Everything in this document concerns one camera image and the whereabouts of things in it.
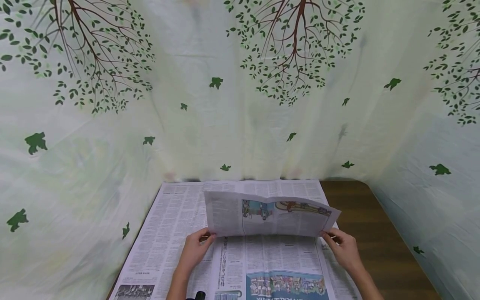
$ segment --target right hand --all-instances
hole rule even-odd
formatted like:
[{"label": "right hand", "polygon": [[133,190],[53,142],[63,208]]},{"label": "right hand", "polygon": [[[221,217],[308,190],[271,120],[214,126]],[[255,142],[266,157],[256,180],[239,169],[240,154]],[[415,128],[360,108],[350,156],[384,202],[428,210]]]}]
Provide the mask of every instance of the right hand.
[{"label": "right hand", "polygon": [[338,263],[349,273],[364,269],[355,238],[337,228],[322,232]]},{"label": "right hand", "polygon": [[180,256],[180,261],[177,266],[177,270],[181,273],[190,275],[195,268],[204,258],[208,248],[213,244],[216,235],[210,234],[208,239],[202,244],[200,238],[204,235],[210,234],[208,228],[203,228],[197,232],[187,236],[183,251]]}]

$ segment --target light green curtain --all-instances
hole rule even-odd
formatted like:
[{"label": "light green curtain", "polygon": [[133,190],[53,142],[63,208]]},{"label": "light green curtain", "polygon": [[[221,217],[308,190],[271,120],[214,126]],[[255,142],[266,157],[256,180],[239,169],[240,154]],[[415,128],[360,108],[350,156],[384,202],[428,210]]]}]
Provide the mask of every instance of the light green curtain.
[{"label": "light green curtain", "polygon": [[0,0],[0,290],[104,299],[162,181],[368,183],[480,298],[475,0]]}]

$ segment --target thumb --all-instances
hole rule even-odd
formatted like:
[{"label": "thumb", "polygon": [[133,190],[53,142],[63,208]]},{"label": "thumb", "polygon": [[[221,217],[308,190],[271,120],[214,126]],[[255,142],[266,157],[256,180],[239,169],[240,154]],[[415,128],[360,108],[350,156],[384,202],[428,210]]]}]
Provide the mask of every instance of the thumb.
[{"label": "thumb", "polygon": [[335,254],[338,250],[338,245],[335,241],[328,235],[328,233],[324,232],[322,234],[322,238],[327,242],[330,249],[332,249],[333,253]]},{"label": "thumb", "polygon": [[202,245],[202,247],[205,248],[205,252],[208,250],[208,248],[210,248],[210,246],[213,244],[213,242],[215,241],[215,238],[216,238],[216,234],[212,234],[210,235],[207,240],[205,241],[205,243]]}]

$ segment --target cartoon illustration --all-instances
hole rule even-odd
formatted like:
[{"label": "cartoon illustration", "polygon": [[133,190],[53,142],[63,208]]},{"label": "cartoon illustration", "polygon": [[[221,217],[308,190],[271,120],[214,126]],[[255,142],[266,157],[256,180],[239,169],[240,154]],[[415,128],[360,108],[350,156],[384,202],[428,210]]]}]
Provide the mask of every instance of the cartoon illustration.
[{"label": "cartoon illustration", "polygon": [[274,203],[263,203],[253,200],[242,199],[242,214],[244,218],[255,218],[253,216],[261,216],[266,221],[273,215]]},{"label": "cartoon illustration", "polygon": [[304,300],[328,299],[322,275],[274,271],[247,274],[246,300],[298,298]]},{"label": "cartoon illustration", "polygon": [[294,206],[295,206],[295,202],[287,202],[287,211],[289,213],[291,213],[292,212],[292,207],[294,207]]},{"label": "cartoon illustration", "polygon": [[267,217],[268,217],[268,211],[266,209],[266,204],[260,203],[259,206],[260,206],[260,215],[262,216],[262,219],[265,221],[265,220],[267,220]]},{"label": "cartoon illustration", "polygon": [[297,202],[275,202],[275,208],[279,210],[286,210],[291,213],[293,211],[307,212],[307,213],[316,213],[323,216],[330,216],[332,211],[327,210],[323,207],[318,207],[308,203],[297,203]]},{"label": "cartoon illustration", "polygon": [[252,213],[250,212],[250,200],[242,200],[243,208],[243,217],[249,217],[250,219],[252,218]]}]

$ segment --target newspaper page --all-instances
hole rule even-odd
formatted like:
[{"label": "newspaper page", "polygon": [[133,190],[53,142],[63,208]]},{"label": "newspaper page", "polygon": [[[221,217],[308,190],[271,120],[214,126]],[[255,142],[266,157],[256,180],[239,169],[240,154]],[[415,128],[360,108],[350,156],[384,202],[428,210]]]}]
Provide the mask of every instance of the newspaper page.
[{"label": "newspaper page", "polygon": [[294,196],[269,198],[237,192],[204,192],[208,228],[218,237],[299,235],[318,237],[329,230],[340,211]]},{"label": "newspaper page", "polygon": [[[243,192],[304,197],[328,205],[317,180],[243,183]],[[353,280],[322,238],[219,238],[214,244],[211,280],[208,295],[215,300],[361,300]]]},{"label": "newspaper page", "polygon": [[[234,181],[163,183],[109,300],[165,300],[185,237],[207,227],[204,191],[230,191]],[[208,290],[213,247],[190,277],[187,297]]]}]

